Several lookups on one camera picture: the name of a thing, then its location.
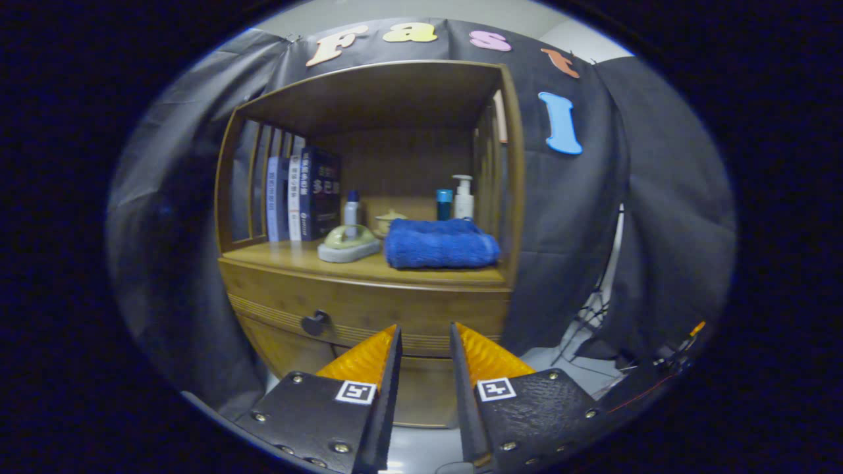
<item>bottle cap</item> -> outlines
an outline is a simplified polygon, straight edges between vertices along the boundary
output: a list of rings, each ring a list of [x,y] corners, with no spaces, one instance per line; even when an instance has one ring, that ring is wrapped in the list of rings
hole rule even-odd
[[[436,202],[453,202],[454,192],[449,189],[436,190]]]

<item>book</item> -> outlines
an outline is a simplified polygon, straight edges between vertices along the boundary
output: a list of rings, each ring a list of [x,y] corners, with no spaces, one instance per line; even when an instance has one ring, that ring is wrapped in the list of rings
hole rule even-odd
[[[287,172],[287,221],[289,224],[290,240],[302,239],[301,222],[299,218],[299,181],[298,172],[301,168],[301,157],[297,154],[290,156],[289,171]]]
[[[290,159],[272,156],[266,164],[266,234],[270,242],[290,239],[287,183]]]
[[[339,226],[340,203],[340,159],[321,148],[302,148],[298,172],[301,240],[321,239]]]

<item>folded towel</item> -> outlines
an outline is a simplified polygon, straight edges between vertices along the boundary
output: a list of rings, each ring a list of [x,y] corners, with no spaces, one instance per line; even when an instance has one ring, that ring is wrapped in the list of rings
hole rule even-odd
[[[480,230],[480,228],[478,228],[475,223],[469,219],[450,219],[438,221],[396,219],[392,221],[392,225],[389,226],[389,232],[392,232],[396,229],[399,231],[409,230],[412,232],[421,232],[423,234],[442,235],[483,233],[483,231]]]
[[[480,268],[494,265],[501,250],[494,237],[469,220],[396,219],[384,253],[393,268]]]

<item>wooden shelf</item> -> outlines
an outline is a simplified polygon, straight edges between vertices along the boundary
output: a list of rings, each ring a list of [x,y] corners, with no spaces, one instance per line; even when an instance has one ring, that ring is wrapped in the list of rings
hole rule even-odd
[[[476,125],[501,78],[480,62],[403,61],[322,74],[279,89],[238,108],[305,137],[384,126]]]
[[[223,258],[289,272],[310,273],[314,277],[342,277],[383,283],[457,284],[500,287],[504,277],[496,267],[478,269],[391,268],[381,251],[350,263],[330,263],[319,259],[316,248],[322,240],[312,242],[264,242],[223,253]]]

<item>white pump bottle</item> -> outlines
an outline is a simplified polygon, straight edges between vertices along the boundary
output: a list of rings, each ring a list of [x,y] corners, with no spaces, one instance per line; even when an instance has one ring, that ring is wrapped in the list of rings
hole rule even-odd
[[[457,195],[454,196],[454,218],[474,218],[474,196],[471,196],[471,176],[453,175],[459,180]]]

